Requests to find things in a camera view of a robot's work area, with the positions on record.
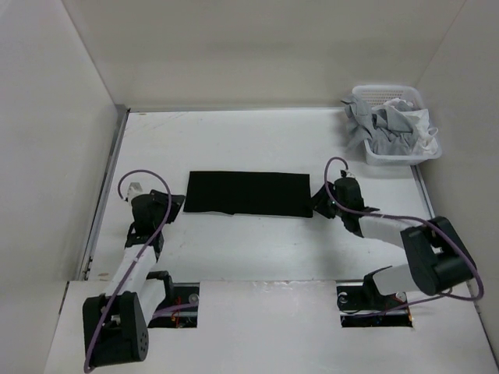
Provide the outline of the black tank top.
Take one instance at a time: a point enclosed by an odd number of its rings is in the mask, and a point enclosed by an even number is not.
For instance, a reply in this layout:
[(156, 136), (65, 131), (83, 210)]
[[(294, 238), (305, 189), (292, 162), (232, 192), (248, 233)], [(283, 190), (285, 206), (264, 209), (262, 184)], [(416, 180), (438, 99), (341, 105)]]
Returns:
[(310, 176), (280, 172), (191, 171), (184, 211), (311, 218)]

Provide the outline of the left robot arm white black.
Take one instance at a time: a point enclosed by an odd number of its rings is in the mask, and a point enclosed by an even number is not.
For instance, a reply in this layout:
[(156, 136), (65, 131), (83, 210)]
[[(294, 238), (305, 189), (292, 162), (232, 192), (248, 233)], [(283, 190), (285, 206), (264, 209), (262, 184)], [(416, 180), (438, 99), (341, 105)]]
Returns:
[(157, 190), (130, 192), (132, 209), (122, 262), (105, 290), (85, 300), (82, 307), (86, 373), (93, 369), (145, 360), (148, 325), (157, 310), (175, 301), (172, 277), (154, 270), (164, 245), (162, 228), (173, 222), (184, 195)]

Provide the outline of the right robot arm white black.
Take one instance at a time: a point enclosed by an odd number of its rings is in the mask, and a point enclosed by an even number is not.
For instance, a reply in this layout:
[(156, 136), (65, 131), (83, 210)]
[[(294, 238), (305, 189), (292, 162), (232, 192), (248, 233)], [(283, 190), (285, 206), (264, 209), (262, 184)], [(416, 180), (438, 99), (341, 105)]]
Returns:
[(359, 238), (376, 239), (402, 249), (406, 263), (387, 266), (365, 276), (363, 302), (380, 308), (390, 295), (421, 291), (428, 296), (472, 279), (483, 293), (476, 264), (445, 217), (425, 221), (418, 217), (396, 216), (366, 206), (359, 183), (352, 177), (326, 182), (311, 199), (313, 210), (323, 217), (339, 217), (347, 231)]

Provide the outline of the grey tank top in basket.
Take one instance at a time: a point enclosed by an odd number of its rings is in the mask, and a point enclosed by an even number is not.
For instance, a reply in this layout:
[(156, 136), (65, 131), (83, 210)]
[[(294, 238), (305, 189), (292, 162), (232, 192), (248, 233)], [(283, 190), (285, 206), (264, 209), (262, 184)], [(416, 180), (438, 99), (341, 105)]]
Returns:
[(372, 108), (362, 98), (350, 94), (342, 100), (348, 118), (347, 149), (353, 150), (367, 141), (378, 155), (408, 156), (416, 144), (416, 127), (401, 112), (387, 105)]

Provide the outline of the white tank top in basket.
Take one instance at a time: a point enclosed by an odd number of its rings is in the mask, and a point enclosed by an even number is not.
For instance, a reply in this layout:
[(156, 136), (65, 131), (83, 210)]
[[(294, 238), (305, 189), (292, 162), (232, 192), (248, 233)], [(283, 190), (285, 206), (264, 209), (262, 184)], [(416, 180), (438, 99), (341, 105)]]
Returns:
[(413, 102), (400, 98), (386, 101), (384, 105), (401, 112), (416, 127), (417, 140), (412, 147), (411, 155), (430, 156), (438, 151), (436, 139), (438, 129), (430, 127), (430, 116), (427, 109), (418, 109)]

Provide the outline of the white plastic laundry basket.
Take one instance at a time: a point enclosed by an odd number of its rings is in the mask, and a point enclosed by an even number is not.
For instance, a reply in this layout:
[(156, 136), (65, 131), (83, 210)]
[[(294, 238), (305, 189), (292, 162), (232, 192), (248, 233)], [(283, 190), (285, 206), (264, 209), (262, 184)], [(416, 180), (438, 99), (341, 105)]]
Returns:
[(373, 166), (413, 166), (442, 155), (438, 128), (411, 86), (359, 85), (342, 100), (349, 148), (361, 146)]

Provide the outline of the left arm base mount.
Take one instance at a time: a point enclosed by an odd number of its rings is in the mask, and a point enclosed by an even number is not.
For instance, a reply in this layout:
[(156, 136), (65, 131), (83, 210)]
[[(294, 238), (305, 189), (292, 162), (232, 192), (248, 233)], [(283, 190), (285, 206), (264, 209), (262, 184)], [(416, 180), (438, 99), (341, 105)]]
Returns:
[(175, 283), (168, 271), (150, 272), (147, 279), (161, 281), (165, 289), (165, 298), (153, 314), (149, 328), (197, 327), (200, 283)]

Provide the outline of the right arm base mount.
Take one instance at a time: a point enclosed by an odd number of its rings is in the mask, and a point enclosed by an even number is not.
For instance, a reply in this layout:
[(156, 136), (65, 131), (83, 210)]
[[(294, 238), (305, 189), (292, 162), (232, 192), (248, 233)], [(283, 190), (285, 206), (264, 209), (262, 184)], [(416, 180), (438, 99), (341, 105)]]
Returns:
[(343, 328), (409, 327), (409, 308), (393, 310), (407, 302), (405, 293), (381, 295), (367, 282), (336, 285), (337, 307)]

